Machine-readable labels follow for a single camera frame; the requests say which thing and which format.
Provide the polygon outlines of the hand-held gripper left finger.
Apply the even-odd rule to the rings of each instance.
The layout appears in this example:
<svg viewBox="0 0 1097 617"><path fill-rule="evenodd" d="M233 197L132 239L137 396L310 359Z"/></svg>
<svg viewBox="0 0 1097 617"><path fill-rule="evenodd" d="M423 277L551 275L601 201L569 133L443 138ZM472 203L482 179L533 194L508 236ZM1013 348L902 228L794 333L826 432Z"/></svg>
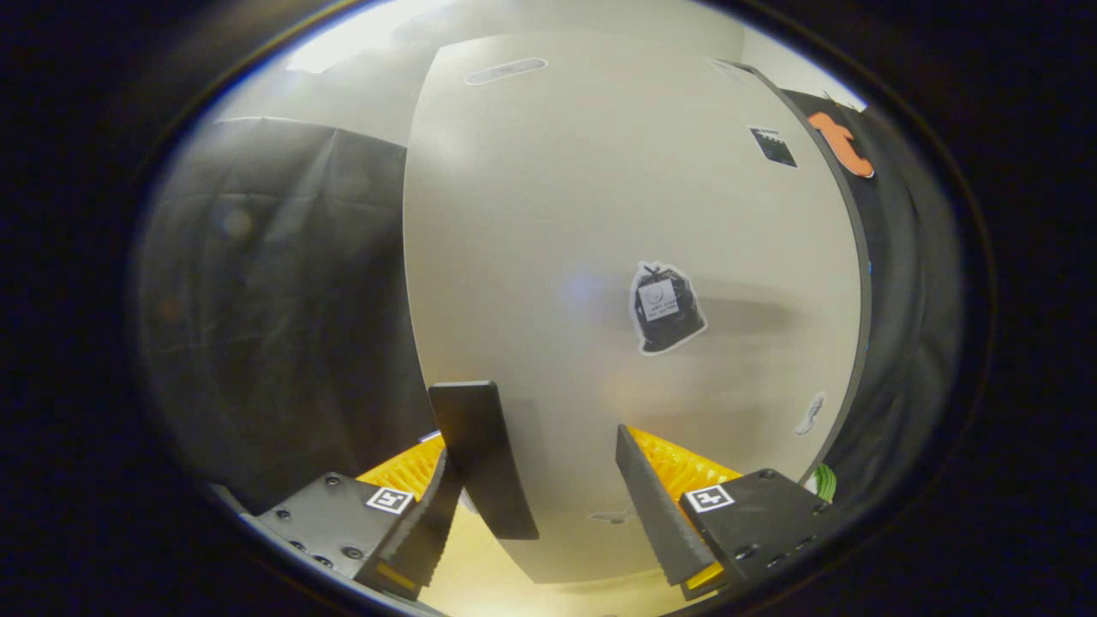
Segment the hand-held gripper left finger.
<svg viewBox="0 0 1097 617"><path fill-rule="evenodd" d="M434 579L462 489L434 433L360 476L321 474L257 519L357 584L416 601Z"/></svg>

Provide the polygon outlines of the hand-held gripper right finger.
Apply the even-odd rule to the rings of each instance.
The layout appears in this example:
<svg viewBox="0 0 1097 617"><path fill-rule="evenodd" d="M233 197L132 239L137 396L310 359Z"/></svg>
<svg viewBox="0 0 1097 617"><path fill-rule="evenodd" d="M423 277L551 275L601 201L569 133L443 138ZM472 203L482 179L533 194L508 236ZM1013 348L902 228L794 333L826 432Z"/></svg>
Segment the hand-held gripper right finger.
<svg viewBox="0 0 1097 617"><path fill-rule="evenodd" d="M823 543L839 513L773 469L738 473L627 425L615 461L663 576L686 601L782 572Z"/></svg>

